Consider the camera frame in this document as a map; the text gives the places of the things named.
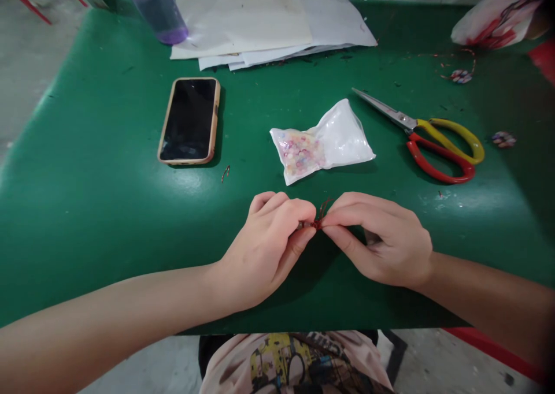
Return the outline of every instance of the smartphone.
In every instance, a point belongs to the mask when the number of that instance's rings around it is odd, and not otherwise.
[[[220,83],[215,78],[173,82],[158,160],[167,165],[208,163],[214,157]]]

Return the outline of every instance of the water bottle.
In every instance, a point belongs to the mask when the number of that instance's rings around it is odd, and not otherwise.
[[[175,0],[133,0],[133,2],[160,42],[178,44],[187,38],[187,26],[175,5]]]

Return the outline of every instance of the scissors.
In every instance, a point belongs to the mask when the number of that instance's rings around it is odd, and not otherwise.
[[[355,88],[353,88],[353,91],[363,100],[388,116],[391,121],[405,130],[405,133],[409,136],[409,141],[407,142],[406,146],[409,148],[412,157],[415,159],[420,168],[431,177],[449,184],[465,183],[474,177],[474,174],[476,173],[474,166],[484,160],[484,148],[482,147],[480,140],[478,140],[478,138],[468,129],[460,124],[457,124],[456,122],[444,120],[442,118],[432,118],[429,121],[415,120],[414,118],[410,118],[402,112],[394,110],[390,106],[384,104],[376,98],[373,98],[370,95],[367,95]],[[455,146],[446,136],[441,134],[434,127],[434,125],[437,127],[447,128],[459,134],[472,149],[472,157],[459,150],[457,146]],[[417,133],[415,133],[415,129],[417,127],[425,130],[435,140],[440,142],[443,147],[420,137]],[[427,148],[435,154],[451,160],[462,169],[463,175],[455,177],[440,172],[438,169],[428,163],[428,161],[420,152],[418,145],[421,145],[422,147]]]

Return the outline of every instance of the hand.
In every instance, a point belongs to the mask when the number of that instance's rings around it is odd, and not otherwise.
[[[249,309],[277,290],[316,233],[312,227],[296,231],[299,222],[313,222],[315,216],[313,204],[284,192],[254,197],[244,227],[213,265],[224,308]]]
[[[367,245],[345,226],[362,225]],[[431,273],[432,241],[415,213],[389,200],[347,192],[322,221],[324,233],[371,280],[413,287]]]

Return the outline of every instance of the concrete floor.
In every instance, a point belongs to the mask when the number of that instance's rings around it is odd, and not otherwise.
[[[77,0],[33,1],[54,25],[18,0],[0,0],[0,166],[55,78],[86,12]],[[399,394],[539,392],[529,379],[442,330],[396,333],[409,344],[395,384]],[[198,337],[167,338],[131,356],[82,394],[197,393],[197,349]]]

